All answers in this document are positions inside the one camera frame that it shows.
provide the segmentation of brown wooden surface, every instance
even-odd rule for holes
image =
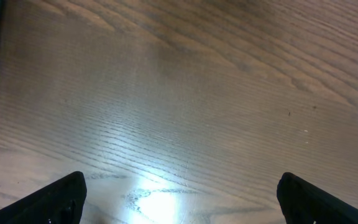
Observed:
[[[74,170],[82,223],[284,223],[285,171],[358,208],[358,1],[7,1],[0,208]]]

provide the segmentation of wood grain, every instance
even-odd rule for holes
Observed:
[[[358,1],[6,1],[0,208],[74,170],[82,223],[285,223],[286,171],[358,208]]]

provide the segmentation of dark wood stain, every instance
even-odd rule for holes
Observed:
[[[358,208],[358,1],[6,1],[0,208],[74,170],[84,223],[284,223],[290,171]]]

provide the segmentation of table top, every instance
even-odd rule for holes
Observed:
[[[75,170],[82,223],[285,223],[286,171],[358,208],[358,1],[6,1],[0,208]]]

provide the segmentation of wooden table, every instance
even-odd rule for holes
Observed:
[[[82,223],[285,223],[285,171],[358,208],[358,1],[7,1],[0,208],[75,170]]]

